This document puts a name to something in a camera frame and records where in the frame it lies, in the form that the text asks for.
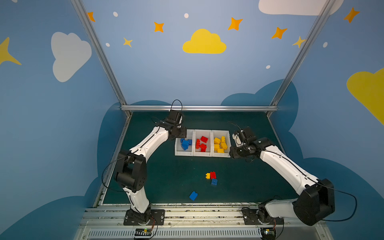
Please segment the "aluminium frame left post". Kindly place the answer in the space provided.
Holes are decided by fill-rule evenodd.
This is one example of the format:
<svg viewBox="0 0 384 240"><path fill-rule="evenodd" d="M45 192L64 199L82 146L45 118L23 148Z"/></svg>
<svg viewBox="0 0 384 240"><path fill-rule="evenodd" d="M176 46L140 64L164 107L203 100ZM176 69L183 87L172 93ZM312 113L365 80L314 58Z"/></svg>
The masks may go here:
<svg viewBox="0 0 384 240"><path fill-rule="evenodd" d="M117 81L117 78L111 68L111 65L107 59L107 56L103 50L103 47L100 43L100 40L96 34L96 31L92 25L92 21L90 20L88 13L86 12L86 8L83 4L83 1L79 0L71 0L71 3L92 43L92 46L94 47L94 50L101 62L101 65L107 75L107 78L121 104L121 106L126 105L126 99L124 97L124 94L122 92L122 89Z"/></svg>

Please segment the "right white plastic bin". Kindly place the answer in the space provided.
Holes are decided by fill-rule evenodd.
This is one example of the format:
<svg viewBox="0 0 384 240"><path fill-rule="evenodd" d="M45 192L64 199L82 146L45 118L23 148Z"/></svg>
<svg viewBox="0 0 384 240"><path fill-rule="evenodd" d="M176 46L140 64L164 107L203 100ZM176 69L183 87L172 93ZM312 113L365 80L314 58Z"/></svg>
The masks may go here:
<svg viewBox="0 0 384 240"><path fill-rule="evenodd" d="M215 138L221 139L222 136L225 136L226 137L226 144L228 146L228 149L225 150L224 153L218 153L218 151L215 152L213 150L212 157L229 158L230 157L230 147L231 147L230 132L229 131L224 131L224 130L212 130L212 132L213 132L213 143L214 143L214 139Z"/></svg>

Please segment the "long red lego brick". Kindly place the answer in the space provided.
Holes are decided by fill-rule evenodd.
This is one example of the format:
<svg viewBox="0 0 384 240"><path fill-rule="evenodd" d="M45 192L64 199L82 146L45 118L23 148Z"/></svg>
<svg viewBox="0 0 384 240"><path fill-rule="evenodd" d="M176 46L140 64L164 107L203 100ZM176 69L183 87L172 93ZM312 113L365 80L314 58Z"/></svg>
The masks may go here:
<svg viewBox="0 0 384 240"><path fill-rule="evenodd" d="M200 146L201 146L200 139L197 139L197 140L196 140L196 149L199 149Z"/></svg>

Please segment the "aluminium frame back bar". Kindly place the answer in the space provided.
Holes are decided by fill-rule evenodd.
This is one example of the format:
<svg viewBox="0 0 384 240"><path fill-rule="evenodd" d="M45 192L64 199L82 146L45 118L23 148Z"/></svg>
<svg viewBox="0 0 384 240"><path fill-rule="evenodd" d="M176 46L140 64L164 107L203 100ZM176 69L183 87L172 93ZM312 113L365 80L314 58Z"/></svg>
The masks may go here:
<svg viewBox="0 0 384 240"><path fill-rule="evenodd" d="M276 112L276 106L162 106L162 105L122 105L123 111L169 111L184 112Z"/></svg>

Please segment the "blue lego brick top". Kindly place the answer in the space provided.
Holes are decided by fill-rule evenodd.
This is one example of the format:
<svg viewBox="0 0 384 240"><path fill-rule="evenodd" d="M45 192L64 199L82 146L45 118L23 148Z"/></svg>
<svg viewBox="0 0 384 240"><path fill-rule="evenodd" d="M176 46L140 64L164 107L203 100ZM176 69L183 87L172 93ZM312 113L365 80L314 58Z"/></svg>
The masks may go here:
<svg viewBox="0 0 384 240"><path fill-rule="evenodd" d="M181 143L181 146L182 146L182 149L184 151L186 151L189 148L189 146L190 146L189 141L183 140L182 143Z"/></svg>

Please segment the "middle white plastic bin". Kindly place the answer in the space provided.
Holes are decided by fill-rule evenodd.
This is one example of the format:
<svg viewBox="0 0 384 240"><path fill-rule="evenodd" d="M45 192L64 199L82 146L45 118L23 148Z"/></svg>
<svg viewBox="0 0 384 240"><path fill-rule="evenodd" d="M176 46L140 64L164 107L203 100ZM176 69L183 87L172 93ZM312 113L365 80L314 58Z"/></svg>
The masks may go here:
<svg viewBox="0 0 384 240"><path fill-rule="evenodd" d="M206 137L207 142L200 141L201 144L206 145L206 151L202 152L202 149L197 149L197 139L201 137ZM211 157L213 152L213 132L212 130L193 130L193 148L192 153L194 157Z"/></svg>

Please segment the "aluminium frame right post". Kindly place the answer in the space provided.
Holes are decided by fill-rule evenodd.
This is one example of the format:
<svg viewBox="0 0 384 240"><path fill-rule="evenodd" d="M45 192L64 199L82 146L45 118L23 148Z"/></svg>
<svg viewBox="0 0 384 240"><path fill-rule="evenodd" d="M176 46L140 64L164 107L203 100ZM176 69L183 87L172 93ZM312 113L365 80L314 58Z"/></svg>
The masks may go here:
<svg viewBox="0 0 384 240"><path fill-rule="evenodd" d="M294 76L296 75L297 71L299 70L300 66L304 62L305 57L307 56L308 52L310 51L313 43L317 39L319 33L321 32L322 28L326 24L328 18L331 15L331 11L333 6L335 5L335 0L327 0L325 1L325 4L323 8L321 9L318 17L316 18L313 26L311 27L307 39L304 42L304 44L300 47L300 50L293 61L293 64L291 65L287 75L285 76L284 80L282 81L280 87L278 88L275 96L273 97L270 107L272 110L268 110L266 112L266 115L268 118L271 117L274 111L278 110L278 104L280 100L282 99L284 93L287 91L290 83L292 82Z"/></svg>

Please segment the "aluminium frame post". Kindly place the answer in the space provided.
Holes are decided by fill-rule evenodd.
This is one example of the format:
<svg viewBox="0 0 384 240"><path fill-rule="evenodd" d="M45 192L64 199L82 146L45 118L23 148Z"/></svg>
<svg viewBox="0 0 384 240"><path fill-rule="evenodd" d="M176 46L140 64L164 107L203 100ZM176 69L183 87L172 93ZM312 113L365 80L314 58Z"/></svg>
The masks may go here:
<svg viewBox="0 0 384 240"><path fill-rule="evenodd" d="M271 117L274 111L278 110L278 104L280 100L282 99L284 93L287 91L290 83L292 82L294 76L296 75L297 71L299 70L300 66L304 62L305 57L307 56L308 52L310 51L313 43L317 39L319 33L321 32L322 28L326 24L328 18L331 15L331 11L333 6L335 5L335 0L327 0L325 1L325 4L323 8L321 9L318 17L316 18L313 26L311 27L307 39L304 42L304 44L300 47L300 50L293 61L293 64L291 65L287 75L285 76L284 80L282 81L280 87L278 88L275 96L273 97L270 107L272 110L268 110L266 112L266 115L268 118Z"/></svg>
<svg viewBox="0 0 384 240"><path fill-rule="evenodd" d="M117 81L117 78L111 68L111 65L107 59L107 56L103 50L103 47L100 43L100 40L96 34L96 31L92 25L92 21L90 20L88 13L86 12L86 8L83 4L83 1L79 0L71 0L71 3L92 43L92 46L94 47L94 50L101 62L101 65L107 75L107 78L121 104L121 106L126 105L126 99L124 97L124 94L122 92L122 89Z"/></svg>

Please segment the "red lego brick low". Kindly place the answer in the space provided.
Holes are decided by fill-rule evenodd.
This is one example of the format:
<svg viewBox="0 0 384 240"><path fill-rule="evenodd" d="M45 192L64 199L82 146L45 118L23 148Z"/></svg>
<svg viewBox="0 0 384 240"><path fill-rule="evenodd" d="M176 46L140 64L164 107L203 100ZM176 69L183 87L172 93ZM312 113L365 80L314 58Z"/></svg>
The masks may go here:
<svg viewBox="0 0 384 240"><path fill-rule="evenodd" d="M207 146L205 144L200 144L200 150L201 152L206 152Z"/></svg>

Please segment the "right circuit board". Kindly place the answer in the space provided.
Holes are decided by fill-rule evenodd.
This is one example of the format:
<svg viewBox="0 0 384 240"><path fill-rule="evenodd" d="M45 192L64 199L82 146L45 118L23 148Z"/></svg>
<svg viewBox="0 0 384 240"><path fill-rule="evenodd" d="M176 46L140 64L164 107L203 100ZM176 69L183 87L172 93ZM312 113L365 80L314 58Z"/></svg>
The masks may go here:
<svg viewBox="0 0 384 240"><path fill-rule="evenodd" d="M261 228L261 240L275 240L276 239L276 230Z"/></svg>

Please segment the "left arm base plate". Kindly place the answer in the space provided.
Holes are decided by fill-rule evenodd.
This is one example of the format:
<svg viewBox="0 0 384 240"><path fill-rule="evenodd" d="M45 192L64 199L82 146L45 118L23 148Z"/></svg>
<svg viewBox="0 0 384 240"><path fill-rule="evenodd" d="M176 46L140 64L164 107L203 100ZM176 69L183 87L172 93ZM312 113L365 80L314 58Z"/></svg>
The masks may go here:
<svg viewBox="0 0 384 240"><path fill-rule="evenodd" d="M165 220L164 210L148 210L143 214L130 209L124 217L124 226L162 226Z"/></svg>

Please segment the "left white plastic bin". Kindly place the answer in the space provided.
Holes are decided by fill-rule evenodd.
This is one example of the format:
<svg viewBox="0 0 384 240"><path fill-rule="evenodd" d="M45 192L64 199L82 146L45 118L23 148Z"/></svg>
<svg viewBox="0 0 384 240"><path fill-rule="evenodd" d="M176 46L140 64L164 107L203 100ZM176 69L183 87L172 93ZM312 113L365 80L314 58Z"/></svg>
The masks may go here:
<svg viewBox="0 0 384 240"><path fill-rule="evenodd" d="M184 151L181 146L181 139L176 138L175 139L175 155L176 156L193 156L193 150L195 149L195 130L187 129L187 137L185 140L192 140L192 145L189 146L189 148Z"/></svg>

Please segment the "aluminium mounting rail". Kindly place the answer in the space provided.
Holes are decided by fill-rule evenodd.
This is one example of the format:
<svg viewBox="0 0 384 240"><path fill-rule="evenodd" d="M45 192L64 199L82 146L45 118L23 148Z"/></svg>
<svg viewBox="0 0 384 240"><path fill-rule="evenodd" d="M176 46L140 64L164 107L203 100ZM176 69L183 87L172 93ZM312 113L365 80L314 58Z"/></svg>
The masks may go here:
<svg viewBox="0 0 384 240"><path fill-rule="evenodd" d="M101 205L86 209L76 240L134 240L134 230L150 229L148 240L261 240L261 228L276 230L277 240L331 240L325 222L307 226L295 218L283 225L245 225L241 209L257 209L255 203L154 204L164 210L162 226L124 226L128 204Z"/></svg>

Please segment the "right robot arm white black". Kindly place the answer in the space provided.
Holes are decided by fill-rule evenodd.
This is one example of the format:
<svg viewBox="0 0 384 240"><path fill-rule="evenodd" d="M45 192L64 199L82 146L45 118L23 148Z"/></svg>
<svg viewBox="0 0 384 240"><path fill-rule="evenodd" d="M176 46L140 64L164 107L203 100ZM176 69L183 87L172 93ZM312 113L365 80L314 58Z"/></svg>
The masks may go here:
<svg viewBox="0 0 384 240"><path fill-rule="evenodd" d="M257 216L262 224L274 218L296 218L313 226L335 212L334 185L327 179L319 180L289 159L269 139L243 142L230 148L234 159L255 157L271 166L295 190L298 198L271 200L258 207Z"/></svg>

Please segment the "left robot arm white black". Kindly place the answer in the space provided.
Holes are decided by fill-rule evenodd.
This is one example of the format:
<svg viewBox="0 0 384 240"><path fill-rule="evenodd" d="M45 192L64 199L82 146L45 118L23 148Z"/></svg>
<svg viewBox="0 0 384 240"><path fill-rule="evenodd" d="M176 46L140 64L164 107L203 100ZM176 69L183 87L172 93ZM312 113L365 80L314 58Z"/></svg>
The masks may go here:
<svg viewBox="0 0 384 240"><path fill-rule="evenodd" d="M147 162L162 143L186 136L186 127L161 121L140 143L129 151L119 153L114 169L114 179L130 201L128 219L139 225L149 223L152 215L151 204L145 192L145 184L148 180Z"/></svg>

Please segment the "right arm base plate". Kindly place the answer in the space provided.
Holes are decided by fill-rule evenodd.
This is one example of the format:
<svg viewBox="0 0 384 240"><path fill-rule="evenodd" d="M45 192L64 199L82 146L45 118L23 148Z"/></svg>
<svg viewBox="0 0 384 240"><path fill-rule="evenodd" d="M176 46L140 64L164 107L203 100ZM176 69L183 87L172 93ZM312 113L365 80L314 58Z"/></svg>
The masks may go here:
<svg viewBox="0 0 384 240"><path fill-rule="evenodd" d="M272 218L264 209L241 209L245 225L283 225L282 218Z"/></svg>

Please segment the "small blue lego brick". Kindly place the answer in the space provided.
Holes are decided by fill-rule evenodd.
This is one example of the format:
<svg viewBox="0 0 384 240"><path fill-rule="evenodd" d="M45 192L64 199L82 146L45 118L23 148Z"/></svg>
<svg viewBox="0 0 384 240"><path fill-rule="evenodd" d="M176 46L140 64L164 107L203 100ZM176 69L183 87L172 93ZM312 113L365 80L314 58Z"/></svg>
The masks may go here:
<svg viewBox="0 0 384 240"><path fill-rule="evenodd" d="M211 180L211 185L217 186L218 185L218 180L217 179L212 179Z"/></svg>

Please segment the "left circuit board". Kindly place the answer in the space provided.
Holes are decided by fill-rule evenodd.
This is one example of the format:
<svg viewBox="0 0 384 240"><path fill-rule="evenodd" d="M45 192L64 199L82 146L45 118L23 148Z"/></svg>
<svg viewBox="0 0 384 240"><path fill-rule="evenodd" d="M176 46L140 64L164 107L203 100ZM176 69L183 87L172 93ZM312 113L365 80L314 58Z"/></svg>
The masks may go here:
<svg viewBox="0 0 384 240"><path fill-rule="evenodd" d="M152 230L147 228L144 228L144 229L137 228L134 230L134 240L140 240L140 239L148 240L152 237L152 235L153 235Z"/></svg>

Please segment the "circuit board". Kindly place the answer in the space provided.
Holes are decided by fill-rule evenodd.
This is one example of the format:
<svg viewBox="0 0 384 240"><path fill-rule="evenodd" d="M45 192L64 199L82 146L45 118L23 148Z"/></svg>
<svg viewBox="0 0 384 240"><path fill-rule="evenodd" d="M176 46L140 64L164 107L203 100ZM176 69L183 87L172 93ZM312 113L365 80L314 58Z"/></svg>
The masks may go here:
<svg viewBox="0 0 384 240"><path fill-rule="evenodd" d="M276 239L276 230L261 228L261 240L275 240Z"/></svg>
<svg viewBox="0 0 384 240"><path fill-rule="evenodd" d="M152 237L152 235L153 235L152 230L147 228L144 228L144 229L137 228L134 230L134 240L140 240L140 239L148 240Z"/></svg>

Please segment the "white plastic bin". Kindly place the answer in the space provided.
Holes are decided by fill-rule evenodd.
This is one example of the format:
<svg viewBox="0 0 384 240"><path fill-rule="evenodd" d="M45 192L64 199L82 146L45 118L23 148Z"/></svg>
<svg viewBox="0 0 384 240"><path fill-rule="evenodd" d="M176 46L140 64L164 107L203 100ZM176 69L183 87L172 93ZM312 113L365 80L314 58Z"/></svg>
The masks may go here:
<svg viewBox="0 0 384 240"><path fill-rule="evenodd" d="M187 137L185 140L192 140L192 145L189 146L189 148L184 151L181 146L181 139L176 138L175 139L175 155L176 156L193 156L193 150L195 149L195 130L187 129Z"/></svg>
<svg viewBox="0 0 384 240"><path fill-rule="evenodd" d="M215 152L213 150L212 157L229 158L230 157L230 147L231 147L230 132L229 131L224 131L224 130L212 130L212 132L213 132L213 143L214 143L214 139L215 138L221 139L222 136L225 136L226 137L226 144L228 146L228 149L225 150L224 153L218 153L218 151Z"/></svg>
<svg viewBox="0 0 384 240"><path fill-rule="evenodd" d="M206 145L206 151L202 152L202 149L197 149L197 139L201 137L206 137L207 142L200 141L201 144ZM211 157L213 152L213 132L212 130L193 130L193 148L192 153L194 157Z"/></svg>

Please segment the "blue lego brick bottom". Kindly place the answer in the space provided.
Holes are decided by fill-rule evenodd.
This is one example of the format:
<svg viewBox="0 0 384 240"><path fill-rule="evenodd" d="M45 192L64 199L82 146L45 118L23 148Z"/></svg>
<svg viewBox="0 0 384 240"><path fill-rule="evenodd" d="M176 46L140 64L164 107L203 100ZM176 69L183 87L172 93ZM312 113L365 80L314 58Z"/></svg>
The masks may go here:
<svg viewBox="0 0 384 240"><path fill-rule="evenodd" d="M189 195L189 199L192 200L192 201L195 201L196 198L198 196L198 193L196 191L193 191L190 195Z"/></svg>

